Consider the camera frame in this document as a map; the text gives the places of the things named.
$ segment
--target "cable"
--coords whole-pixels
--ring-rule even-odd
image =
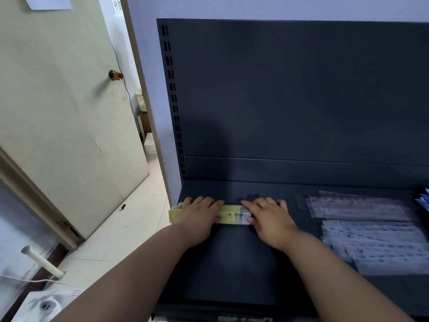
[[[115,48],[113,47],[113,44],[111,42],[110,42],[110,44],[111,44],[111,48],[113,48],[113,51],[115,52],[116,62],[118,63],[119,71],[122,72],[121,66],[119,65],[118,54],[116,53]],[[130,92],[128,91],[128,88],[126,87],[125,75],[123,74],[123,76],[124,76],[124,85],[125,85],[126,93],[128,94],[128,97],[130,98],[130,106],[132,108],[131,95],[130,95]]]
[[[5,276],[5,275],[0,275],[1,278],[7,278],[7,279],[12,279],[12,280],[17,280],[17,281],[25,281],[25,282],[56,282],[57,284],[62,284],[62,285],[69,285],[66,284],[64,282],[59,282],[56,280],[50,280],[50,279],[42,279],[42,280],[28,280],[28,279],[19,279],[19,278],[15,278],[15,277],[11,277],[11,276]]]

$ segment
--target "door knob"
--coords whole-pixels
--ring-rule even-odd
[[[122,79],[124,79],[124,75],[118,71],[110,70],[109,71],[109,78],[111,80],[122,80]]]

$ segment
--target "floor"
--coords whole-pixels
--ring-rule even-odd
[[[103,224],[60,264],[66,271],[48,290],[85,290],[140,244],[169,225],[169,203],[156,155],[148,155],[149,176],[103,222]]]

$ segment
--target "white paper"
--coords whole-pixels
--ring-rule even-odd
[[[72,10],[70,0],[25,0],[31,10]]]
[[[113,10],[115,10],[115,17],[123,17],[124,13],[122,11],[121,0],[111,0],[113,5]]]

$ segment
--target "door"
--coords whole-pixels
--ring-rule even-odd
[[[149,172],[99,2],[70,1],[0,0],[0,146],[87,238]]]

